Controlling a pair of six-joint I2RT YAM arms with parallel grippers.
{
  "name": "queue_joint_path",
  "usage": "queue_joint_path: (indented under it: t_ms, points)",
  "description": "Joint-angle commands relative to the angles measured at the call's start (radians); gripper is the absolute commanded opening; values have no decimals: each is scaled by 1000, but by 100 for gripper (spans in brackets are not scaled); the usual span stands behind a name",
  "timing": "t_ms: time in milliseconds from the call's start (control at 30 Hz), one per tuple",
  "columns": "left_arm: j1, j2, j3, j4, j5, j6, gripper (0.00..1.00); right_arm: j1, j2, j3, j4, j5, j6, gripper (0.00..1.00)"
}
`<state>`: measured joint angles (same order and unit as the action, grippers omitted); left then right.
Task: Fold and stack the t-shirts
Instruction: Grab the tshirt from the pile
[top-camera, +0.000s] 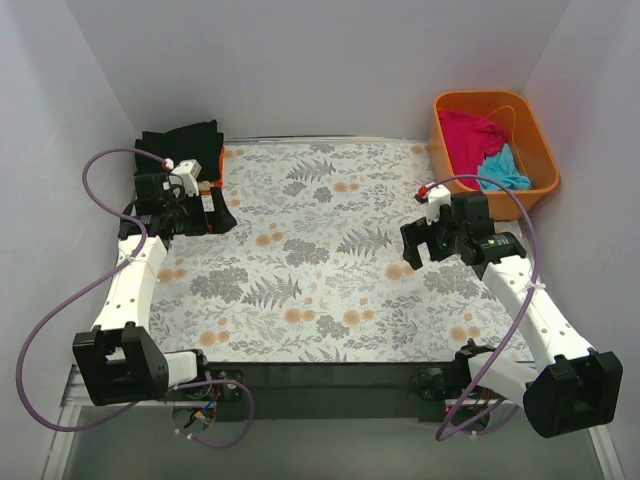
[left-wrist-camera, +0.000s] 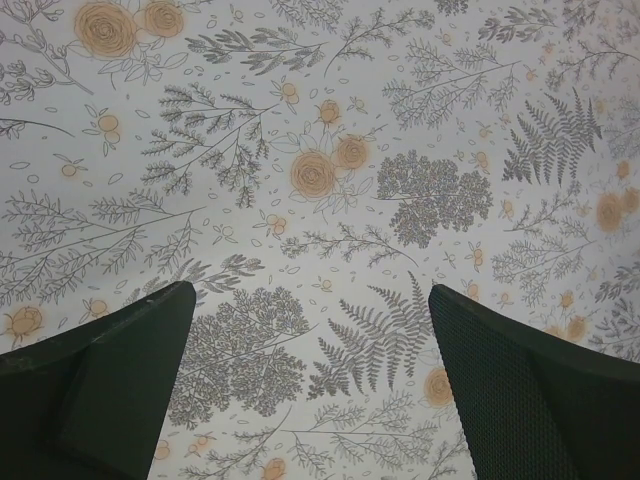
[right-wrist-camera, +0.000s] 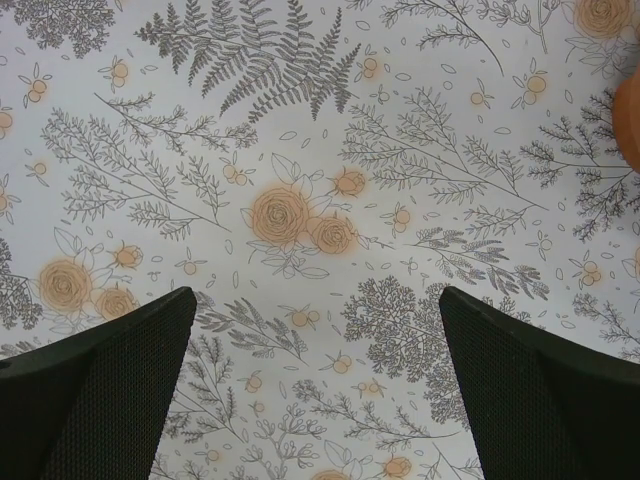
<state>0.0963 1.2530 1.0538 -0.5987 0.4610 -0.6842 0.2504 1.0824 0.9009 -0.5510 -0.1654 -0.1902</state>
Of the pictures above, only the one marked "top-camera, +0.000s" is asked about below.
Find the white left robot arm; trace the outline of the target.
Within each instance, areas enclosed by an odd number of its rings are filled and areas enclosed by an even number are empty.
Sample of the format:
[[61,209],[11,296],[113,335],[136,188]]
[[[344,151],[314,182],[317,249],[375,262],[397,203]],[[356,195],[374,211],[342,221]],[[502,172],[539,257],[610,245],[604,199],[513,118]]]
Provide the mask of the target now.
[[184,383],[205,378],[199,349],[164,353],[149,322],[158,275],[177,236],[222,234],[236,226],[221,190],[201,175],[194,159],[170,172],[137,175],[135,195],[118,231],[122,270],[110,283],[90,331],[76,334],[72,350],[92,402],[98,406],[158,400]]

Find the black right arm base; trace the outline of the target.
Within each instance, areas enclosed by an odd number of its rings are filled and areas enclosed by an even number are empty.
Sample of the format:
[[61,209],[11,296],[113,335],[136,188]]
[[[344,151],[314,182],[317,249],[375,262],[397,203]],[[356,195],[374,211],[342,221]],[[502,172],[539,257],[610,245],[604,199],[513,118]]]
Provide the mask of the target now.
[[[466,386],[464,375],[459,374],[452,364],[419,367],[409,377],[410,390],[422,400],[440,402],[444,407],[443,416],[449,413]],[[489,410],[502,399],[501,395],[493,393],[490,389],[476,386],[454,415],[450,426],[457,427],[475,415],[483,413],[482,418],[467,426],[464,431],[485,432],[490,428]]]

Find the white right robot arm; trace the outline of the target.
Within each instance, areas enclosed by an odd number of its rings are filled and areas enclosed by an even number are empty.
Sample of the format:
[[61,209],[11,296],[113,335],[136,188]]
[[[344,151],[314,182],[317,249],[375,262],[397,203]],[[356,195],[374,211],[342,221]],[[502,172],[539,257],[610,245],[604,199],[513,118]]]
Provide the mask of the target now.
[[420,245],[433,262],[459,256],[512,317],[535,362],[526,367],[509,359],[504,343],[469,341],[454,361],[463,392],[483,387],[511,401],[543,438],[610,423],[623,374],[620,360],[597,351],[571,326],[538,282],[517,237],[496,232],[487,197],[423,186],[416,199],[425,215],[401,228],[404,260],[421,268]]

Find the pink t shirt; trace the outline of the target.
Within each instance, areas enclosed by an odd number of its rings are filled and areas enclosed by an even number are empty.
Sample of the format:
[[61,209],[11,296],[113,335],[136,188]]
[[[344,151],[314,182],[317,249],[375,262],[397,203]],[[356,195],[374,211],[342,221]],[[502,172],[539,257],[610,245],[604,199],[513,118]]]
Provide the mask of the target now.
[[508,143],[508,131],[490,119],[460,111],[440,111],[438,119],[453,173],[465,175],[460,182],[472,190],[497,191],[491,182],[478,181],[469,174],[477,175],[485,158]]

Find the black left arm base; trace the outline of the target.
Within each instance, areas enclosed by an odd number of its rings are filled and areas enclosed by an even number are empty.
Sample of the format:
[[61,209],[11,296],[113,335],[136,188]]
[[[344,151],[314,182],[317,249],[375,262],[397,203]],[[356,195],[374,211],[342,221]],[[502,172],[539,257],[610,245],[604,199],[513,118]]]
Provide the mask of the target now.
[[187,384],[200,383],[200,386],[169,388],[162,402],[172,406],[171,418],[178,431],[204,433],[215,423],[220,406],[240,403],[244,396],[242,391],[236,385],[221,383],[221,380],[242,383],[244,372],[206,367],[198,377],[187,381]]

